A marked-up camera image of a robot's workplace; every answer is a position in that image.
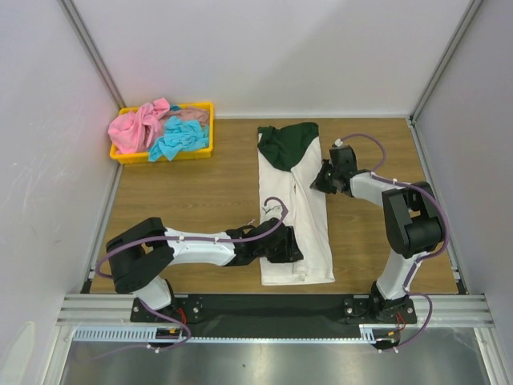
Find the white green raglan t-shirt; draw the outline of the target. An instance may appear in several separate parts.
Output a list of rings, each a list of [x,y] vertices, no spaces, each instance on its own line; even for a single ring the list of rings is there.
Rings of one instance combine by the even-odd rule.
[[[319,127],[303,122],[283,128],[257,129],[260,221],[279,218],[281,211],[263,214],[268,197],[280,198],[289,213],[284,224],[292,226],[304,260],[273,264],[261,258],[264,286],[293,286],[332,283],[333,257],[329,246],[325,194],[312,190],[321,169]]]

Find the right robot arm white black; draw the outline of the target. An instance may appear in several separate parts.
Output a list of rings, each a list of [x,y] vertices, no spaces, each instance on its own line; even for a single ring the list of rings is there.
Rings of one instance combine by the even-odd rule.
[[[354,150],[335,144],[311,184],[317,191],[368,201],[382,208],[391,251],[373,283],[364,315],[389,322],[407,307],[410,285],[422,262],[448,240],[446,217],[425,181],[407,184],[357,167]]]

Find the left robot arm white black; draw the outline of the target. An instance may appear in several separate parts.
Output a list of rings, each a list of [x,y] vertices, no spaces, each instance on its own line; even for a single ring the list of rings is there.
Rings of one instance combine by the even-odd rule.
[[[172,288],[160,276],[171,265],[238,267],[259,258],[278,265],[304,259],[293,227],[275,217],[258,226],[245,225],[214,234],[180,232],[151,217],[112,238],[106,251],[115,292],[134,294],[160,321],[176,313]]]

